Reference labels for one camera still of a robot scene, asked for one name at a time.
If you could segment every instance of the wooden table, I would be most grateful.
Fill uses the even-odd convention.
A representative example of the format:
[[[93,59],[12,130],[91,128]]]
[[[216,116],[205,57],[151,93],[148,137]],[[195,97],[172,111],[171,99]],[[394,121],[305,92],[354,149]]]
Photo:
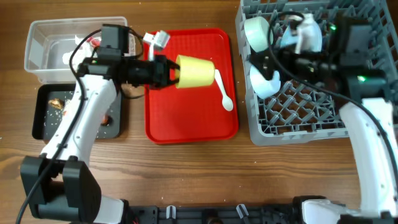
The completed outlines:
[[[324,195],[350,208],[359,206],[358,176],[349,139],[272,147],[257,147],[250,141],[234,24],[238,0],[52,2],[0,3],[0,223],[14,222],[25,198],[19,176],[22,159],[38,156],[45,146],[31,136],[41,84],[23,69],[29,25],[35,20],[69,17],[124,16],[141,34],[219,27],[231,38],[239,112],[237,135],[228,141],[158,146],[144,132],[143,99],[125,101],[129,106],[122,135],[96,141],[91,153],[90,168],[104,194],[125,198],[131,205],[160,207],[284,203],[296,195]],[[33,219],[29,209],[24,221],[55,222]]]

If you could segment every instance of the spoon handle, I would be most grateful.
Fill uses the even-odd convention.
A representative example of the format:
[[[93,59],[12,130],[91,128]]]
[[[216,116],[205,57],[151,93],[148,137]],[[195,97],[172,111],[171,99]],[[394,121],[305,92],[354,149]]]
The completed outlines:
[[[224,89],[224,84],[223,84],[223,79],[221,78],[221,74],[220,71],[218,69],[216,69],[215,74],[214,74],[214,78],[217,82],[218,87],[221,90],[221,93],[223,94],[223,96],[227,96],[225,89]]]

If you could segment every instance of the green light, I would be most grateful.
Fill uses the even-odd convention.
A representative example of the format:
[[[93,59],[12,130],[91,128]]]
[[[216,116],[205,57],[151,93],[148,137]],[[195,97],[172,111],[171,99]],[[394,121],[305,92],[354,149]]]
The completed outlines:
[[[361,82],[365,82],[366,81],[366,77],[358,75],[358,80],[361,81]]]

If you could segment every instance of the red tray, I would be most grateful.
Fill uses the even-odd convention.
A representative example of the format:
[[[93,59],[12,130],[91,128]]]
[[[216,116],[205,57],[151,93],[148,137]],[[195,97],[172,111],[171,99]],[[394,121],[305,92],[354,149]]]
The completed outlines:
[[[235,87],[228,35],[221,29],[167,31],[171,38],[166,48],[157,52],[175,61],[177,55],[211,60],[221,73],[227,95],[234,109],[226,111],[217,83],[198,88],[145,92],[145,129],[157,144],[229,139],[238,131]],[[147,59],[148,46],[144,47]]]

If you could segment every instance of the dish rack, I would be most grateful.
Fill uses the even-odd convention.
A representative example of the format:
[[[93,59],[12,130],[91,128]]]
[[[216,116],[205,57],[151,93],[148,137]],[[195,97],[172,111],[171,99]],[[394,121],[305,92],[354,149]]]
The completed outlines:
[[[261,0],[241,0],[235,18],[246,81],[245,99],[252,142],[258,146],[272,146],[348,137],[347,129],[329,95],[295,81],[285,82],[276,95],[265,100],[254,93],[249,77],[251,49],[244,33],[244,21],[262,16],[270,22],[278,17],[278,13],[285,11],[312,13],[323,34],[323,49],[329,40],[328,21],[333,22],[338,13],[367,19],[373,27],[368,66],[383,69],[391,83],[398,79],[398,37],[387,3],[385,0],[267,0],[266,3],[261,3]],[[287,19],[277,20],[273,28],[277,37],[276,48],[287,27]]]

